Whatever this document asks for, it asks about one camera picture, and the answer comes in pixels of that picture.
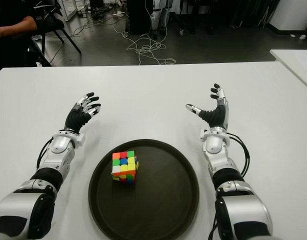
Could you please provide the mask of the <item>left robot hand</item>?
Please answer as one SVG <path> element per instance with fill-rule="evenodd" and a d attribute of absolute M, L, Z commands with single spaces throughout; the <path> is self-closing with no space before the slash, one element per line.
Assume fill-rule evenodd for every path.
<path fill-rule="evenodd" d="M 83 95 L 72 107 L 65 120 L 64 129 L 70 129 L 76 134 L 88 121 L 97 115 L 101 104 L 96 103 L 100 99 L 94 92 Z"/>

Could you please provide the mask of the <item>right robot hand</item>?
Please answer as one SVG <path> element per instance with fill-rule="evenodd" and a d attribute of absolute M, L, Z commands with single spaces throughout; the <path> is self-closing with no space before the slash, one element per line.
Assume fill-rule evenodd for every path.
<path fill-rule="evenodd" d="M 207 122 L 210 128 L 220 127 L 227 130 L 229 122 L 229 104 L 225 92 L 217 83 L 213 85 L 210 91 L 212 92 L 210 97 L 215 99 L 217 103 L 214 110 L 202 110 L 192 104 L 186 104 L 185 107 L 187 110 Z"/>

